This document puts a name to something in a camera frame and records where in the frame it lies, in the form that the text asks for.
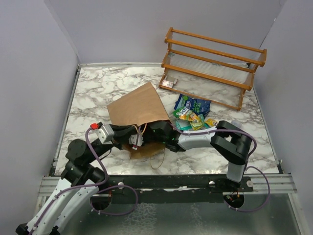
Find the green snack packet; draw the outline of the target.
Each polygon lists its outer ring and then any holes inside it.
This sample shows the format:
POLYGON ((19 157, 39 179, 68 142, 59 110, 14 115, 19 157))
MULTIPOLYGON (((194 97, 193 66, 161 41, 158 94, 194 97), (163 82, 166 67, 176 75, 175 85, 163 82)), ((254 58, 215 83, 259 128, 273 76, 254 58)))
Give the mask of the green snack packet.
POLYGON ((189 121, 181 120, 181 119, 176 119, 174 121, 174 124, 175 124, 176 128, 178 130, 181 130, 181 131, 198 131, 198 130, 204 130, 204 129, 210 128, 209 125, 204 123, 202 127, 197 127, 195 129, 193 129, 193 127, 189 121))

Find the brown paper bag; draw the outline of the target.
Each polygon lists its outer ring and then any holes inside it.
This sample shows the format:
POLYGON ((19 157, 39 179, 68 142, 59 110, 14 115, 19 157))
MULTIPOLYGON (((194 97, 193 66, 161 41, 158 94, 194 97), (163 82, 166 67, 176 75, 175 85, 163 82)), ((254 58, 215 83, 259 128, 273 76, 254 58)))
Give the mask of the brown paper bag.
MULTIPOLYGON (((132 92, 122 96, 107 106, 111 123, 117 126, 142 126, 144 134, 148 133, 148 124, 155 121, 168 121, 169 116, 153 85, 148 82, 132 92)), ((144 141, 137 150, 132 144, 122 144, 129 152, 132 160, 150 158, 161 151, 165 151, 165 144, 144 141)))

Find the green yellow snack bag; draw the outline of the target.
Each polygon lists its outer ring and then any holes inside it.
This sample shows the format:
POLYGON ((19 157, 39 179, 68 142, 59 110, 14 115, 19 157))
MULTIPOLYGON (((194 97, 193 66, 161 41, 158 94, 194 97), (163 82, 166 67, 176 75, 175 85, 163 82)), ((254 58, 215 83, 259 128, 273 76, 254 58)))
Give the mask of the green yellow snack bag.
POLYGON ((201 129, 204 126, 202 119, 186 107, 176 109, 173 111, 173 115, 180 120, 188 121, 194 131, 201 129))

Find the blue Bonk snack bag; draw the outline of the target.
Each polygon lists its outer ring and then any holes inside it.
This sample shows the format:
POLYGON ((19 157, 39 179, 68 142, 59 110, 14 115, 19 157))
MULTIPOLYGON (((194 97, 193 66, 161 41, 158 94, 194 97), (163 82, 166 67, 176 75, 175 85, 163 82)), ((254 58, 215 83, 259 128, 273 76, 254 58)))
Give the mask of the blue Bonk snack bag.
POLYGON ((175 102, 174 110, 185 107, 196 115, 202 114, 204 117, 210 112, 210 100, 191 98, 189 96, 180 94, 178 100, 175 102))

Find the yellow candy packet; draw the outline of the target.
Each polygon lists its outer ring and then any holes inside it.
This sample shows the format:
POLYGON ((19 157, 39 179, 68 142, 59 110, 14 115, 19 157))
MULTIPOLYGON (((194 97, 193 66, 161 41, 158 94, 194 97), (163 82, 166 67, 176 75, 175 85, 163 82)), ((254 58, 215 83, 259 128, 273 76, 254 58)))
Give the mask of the yellow candy packet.
POLYGON ((211 128, 211 127, 215 127, 219 122, 215 119, 212 118, 208 118, 204 121, 205 127, 207 128, 211 128))

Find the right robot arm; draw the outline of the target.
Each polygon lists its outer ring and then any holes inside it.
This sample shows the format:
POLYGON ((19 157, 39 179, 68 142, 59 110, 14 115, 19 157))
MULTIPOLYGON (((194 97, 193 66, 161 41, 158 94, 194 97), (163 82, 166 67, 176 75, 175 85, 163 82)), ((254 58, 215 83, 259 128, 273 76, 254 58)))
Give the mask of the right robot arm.
POLYGON ((172 152, 216 149, 228 161, 224 185, 229 191, 236 191, 242 186, 248 159, 257 147, 253 136, 225 120, 199 131, 181 131, 166 121, 156 121, 148 125, 143 143, 162 143, 172 152))

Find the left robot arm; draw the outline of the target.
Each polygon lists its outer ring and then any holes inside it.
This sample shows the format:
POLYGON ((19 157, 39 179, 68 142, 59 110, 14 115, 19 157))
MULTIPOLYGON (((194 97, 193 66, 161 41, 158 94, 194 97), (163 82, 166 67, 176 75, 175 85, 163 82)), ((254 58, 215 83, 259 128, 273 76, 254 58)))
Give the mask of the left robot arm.
POLYGON ((54 191, 29 222, 16 228, 16 234, 61 234, 84 203, 107 190, 109 175, 100 156, 113 148, 112 141, 128 143, 137 134, 135 125, 92 124, 84 140, 75 139, 68 145, 68 162, 54 191))

